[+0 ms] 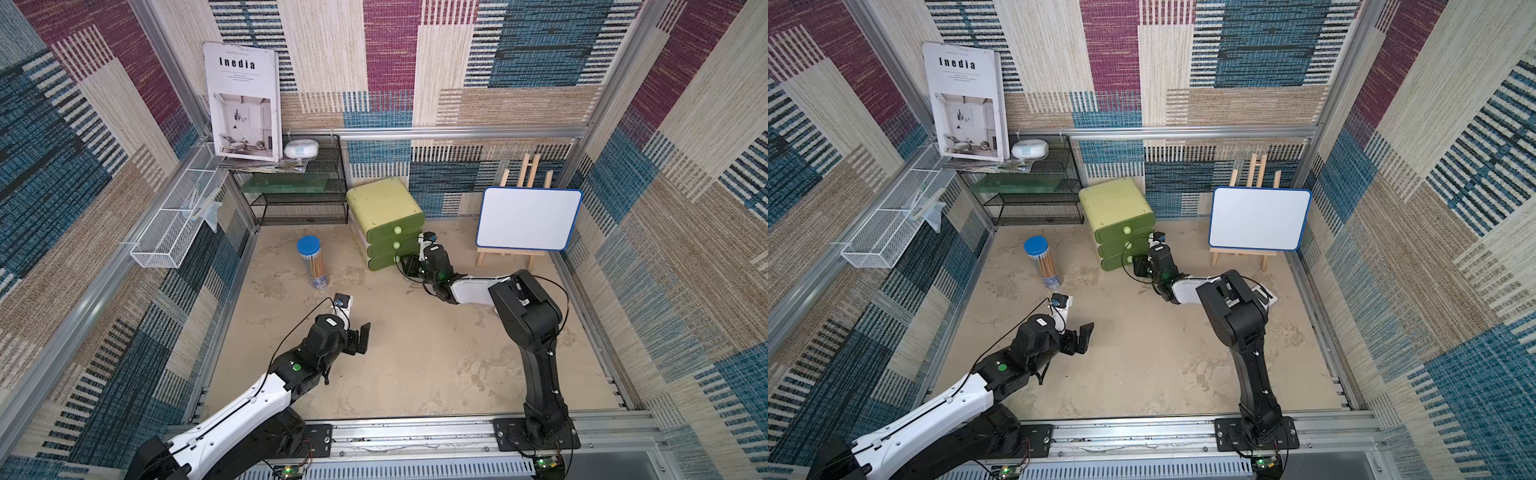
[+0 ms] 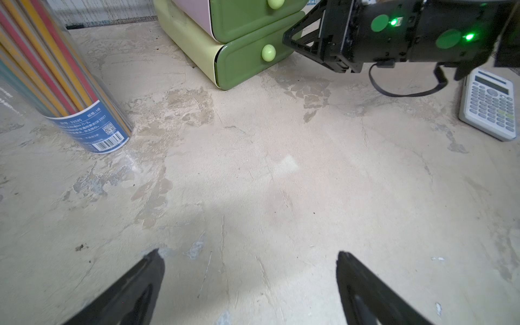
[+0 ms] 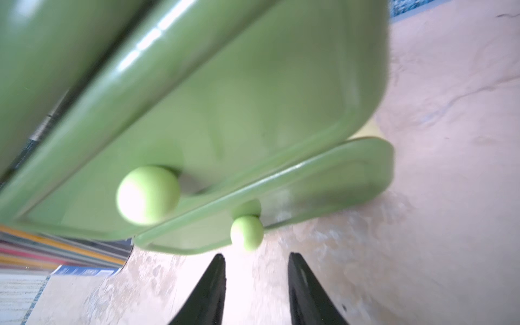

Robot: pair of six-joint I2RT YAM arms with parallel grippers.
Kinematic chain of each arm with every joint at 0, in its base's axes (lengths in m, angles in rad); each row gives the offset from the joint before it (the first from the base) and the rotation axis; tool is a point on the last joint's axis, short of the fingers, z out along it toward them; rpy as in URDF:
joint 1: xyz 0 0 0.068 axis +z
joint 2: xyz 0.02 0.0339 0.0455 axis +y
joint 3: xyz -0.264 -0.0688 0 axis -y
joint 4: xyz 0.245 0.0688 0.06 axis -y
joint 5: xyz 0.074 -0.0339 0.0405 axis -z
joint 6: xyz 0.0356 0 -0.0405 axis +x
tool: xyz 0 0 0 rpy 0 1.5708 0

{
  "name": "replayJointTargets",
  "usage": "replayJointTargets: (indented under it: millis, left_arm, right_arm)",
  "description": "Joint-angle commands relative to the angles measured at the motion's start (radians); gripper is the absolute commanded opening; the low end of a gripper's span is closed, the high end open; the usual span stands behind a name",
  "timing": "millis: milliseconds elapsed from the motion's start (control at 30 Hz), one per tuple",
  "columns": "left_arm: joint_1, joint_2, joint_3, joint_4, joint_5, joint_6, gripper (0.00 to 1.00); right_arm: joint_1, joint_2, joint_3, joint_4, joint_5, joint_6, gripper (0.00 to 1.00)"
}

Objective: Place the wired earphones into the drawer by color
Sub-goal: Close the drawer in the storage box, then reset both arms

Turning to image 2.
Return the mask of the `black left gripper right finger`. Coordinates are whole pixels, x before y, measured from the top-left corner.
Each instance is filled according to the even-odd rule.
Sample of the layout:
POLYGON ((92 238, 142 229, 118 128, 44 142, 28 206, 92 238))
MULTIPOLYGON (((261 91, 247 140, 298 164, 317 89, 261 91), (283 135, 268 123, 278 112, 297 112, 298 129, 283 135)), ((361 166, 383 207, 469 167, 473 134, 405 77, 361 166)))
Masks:
POLYGON ((337 257, 337 285, 348 324, 430 324, 351 253, 337 257))

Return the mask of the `green drawer cabinet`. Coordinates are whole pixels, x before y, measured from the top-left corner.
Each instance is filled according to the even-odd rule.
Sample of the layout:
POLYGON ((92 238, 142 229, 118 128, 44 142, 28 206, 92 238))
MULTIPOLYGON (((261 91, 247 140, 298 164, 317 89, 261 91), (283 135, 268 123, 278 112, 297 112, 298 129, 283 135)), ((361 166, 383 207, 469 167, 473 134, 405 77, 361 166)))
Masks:
POLYGON ((305 16, 306 1, 158 0, 158 22, 219 88, 229 90, 293 53, 284 33, 305 16))

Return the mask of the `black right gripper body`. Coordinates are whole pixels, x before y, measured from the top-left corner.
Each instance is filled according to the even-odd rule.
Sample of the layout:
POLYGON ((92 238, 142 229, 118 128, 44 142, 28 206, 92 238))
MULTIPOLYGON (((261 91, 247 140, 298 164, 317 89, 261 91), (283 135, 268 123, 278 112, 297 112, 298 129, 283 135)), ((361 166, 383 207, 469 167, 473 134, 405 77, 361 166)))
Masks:
POLYGON ((320 36, 324 61, 360 73, 365 63, 405 62, 422 1, 327 1, 320 36))

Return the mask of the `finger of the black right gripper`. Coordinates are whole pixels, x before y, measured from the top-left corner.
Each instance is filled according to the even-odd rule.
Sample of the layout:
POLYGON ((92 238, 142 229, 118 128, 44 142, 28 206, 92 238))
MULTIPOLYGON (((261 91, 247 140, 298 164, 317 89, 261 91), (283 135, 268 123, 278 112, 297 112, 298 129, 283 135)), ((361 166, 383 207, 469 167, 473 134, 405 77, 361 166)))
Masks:
POLYGON ((328 1, 317 3, 301 20, 283 35, 282 43, 296 53, 336 73, 345 73, 349 67, 341 59, 328 53, 332 47, 331 36, 322 36, 326 22, 328 1))

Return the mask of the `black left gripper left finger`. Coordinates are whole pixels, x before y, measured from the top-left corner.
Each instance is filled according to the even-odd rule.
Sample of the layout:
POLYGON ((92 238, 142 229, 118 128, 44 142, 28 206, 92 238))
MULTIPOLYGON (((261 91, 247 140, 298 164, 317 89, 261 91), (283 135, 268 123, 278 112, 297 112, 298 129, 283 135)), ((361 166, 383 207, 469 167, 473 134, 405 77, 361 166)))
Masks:
POLYGON ((154 249, 67 324, 150 324, 165 262, 154 249))

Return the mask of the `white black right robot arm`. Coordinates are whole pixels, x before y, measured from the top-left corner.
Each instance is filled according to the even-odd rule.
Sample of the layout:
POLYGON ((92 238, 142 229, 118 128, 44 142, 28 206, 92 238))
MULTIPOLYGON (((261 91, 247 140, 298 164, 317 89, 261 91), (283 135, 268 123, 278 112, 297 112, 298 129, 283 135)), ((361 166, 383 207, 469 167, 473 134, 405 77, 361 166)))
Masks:
POLYGON ((434 62, 460 80, 494 51, 518 1, 321 1, 282 42, 336 73, 434 62))

